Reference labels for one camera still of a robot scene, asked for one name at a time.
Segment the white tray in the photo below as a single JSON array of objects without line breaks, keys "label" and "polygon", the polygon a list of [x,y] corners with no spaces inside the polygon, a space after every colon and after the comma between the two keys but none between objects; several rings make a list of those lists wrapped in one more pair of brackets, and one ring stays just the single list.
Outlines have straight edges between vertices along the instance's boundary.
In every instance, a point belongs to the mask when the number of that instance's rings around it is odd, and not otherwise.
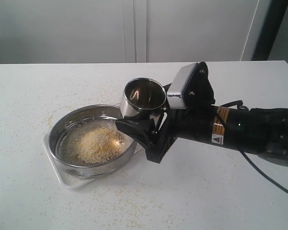
[{"label": "white tray", "polygon": [[[50,150],[49,150],[49,133],[47,133],[45,136],[43,136],[42,138],[42,144],[44,146],[44,149],[46,151],[46,154],[49,158],[49,161],[51,163],[51,166],[59,180],[59,182],[68,189],[76,189],[76,188],[80,188],[81,186],[95,180],[94,179],[81,179],[79,177],[76,176],[72,176],[67,174],[65,171],[61,170],[57,164],[55,163],[55,161],[53,160]],[[137,145],[135,152],[134,152],[134,156],[136,155],[140,155],[142,152],[144,152],[144,149],[142,146],[140,146],[139,144]]]}]

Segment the cabinet door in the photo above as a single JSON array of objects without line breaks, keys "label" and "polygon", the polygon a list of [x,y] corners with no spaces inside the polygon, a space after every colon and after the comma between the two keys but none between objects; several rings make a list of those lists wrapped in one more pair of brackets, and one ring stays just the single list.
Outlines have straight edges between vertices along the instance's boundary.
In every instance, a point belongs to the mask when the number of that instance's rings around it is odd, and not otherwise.
[{"label": "cabinet door", "polygon": [[134,62],[133,0],[0,0],[0,63]]},{"label": "cabinet door", "polygon": [[[137,56],[147,62],[251,59],[268,5],[269,0],[135,0]],[[138,18],[144,8],[146,15]]]}]

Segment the metal cup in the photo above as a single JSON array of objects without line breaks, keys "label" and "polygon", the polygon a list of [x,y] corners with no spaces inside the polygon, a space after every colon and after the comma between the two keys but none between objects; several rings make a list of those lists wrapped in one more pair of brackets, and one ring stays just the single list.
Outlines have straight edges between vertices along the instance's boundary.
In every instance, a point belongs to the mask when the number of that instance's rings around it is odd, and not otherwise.
[{"label": "metal cup", "polygon": [[153,118],[155,124],[163,113],[167,99],[161,84],[149,78],[136,78],[127,83],[120,103],[123,118],[145,120]]}]

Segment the orange label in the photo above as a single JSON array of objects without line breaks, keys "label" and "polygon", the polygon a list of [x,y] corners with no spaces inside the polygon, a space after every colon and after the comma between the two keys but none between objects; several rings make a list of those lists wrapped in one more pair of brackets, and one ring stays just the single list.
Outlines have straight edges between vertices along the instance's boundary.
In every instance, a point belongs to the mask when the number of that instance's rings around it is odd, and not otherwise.
[{"label": "orange label", "polygon": [[[227,117],[229,114],[229,108],[218,107],[216,112],[220,115],[220,117],[226,123]],[[214,121],[213,128],[212,128],[212,133],[222,135],[222,136],[224,136],[224,133],[225,133],[225,128],[223,127],[222,123],[219,121],[217,117],[215,117],[215,121]]]}]

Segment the white table surface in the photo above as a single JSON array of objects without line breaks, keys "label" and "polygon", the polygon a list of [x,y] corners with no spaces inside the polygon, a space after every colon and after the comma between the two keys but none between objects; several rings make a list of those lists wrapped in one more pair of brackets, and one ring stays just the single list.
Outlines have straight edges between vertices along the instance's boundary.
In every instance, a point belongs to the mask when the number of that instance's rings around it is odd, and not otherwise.
[{"label": "white table surface", "polygon": [[[41,145],[66,113],[116,104],[136,77],[170,83],[188,63],[0,65],[0,230],[288,229],[288,195],[236,151],[178,139],[161,164],[132,159],[78,190]],[[288,107],[288,64],[208,62],[218,105]],[[251,156],[288,188],[288,168]]]}]

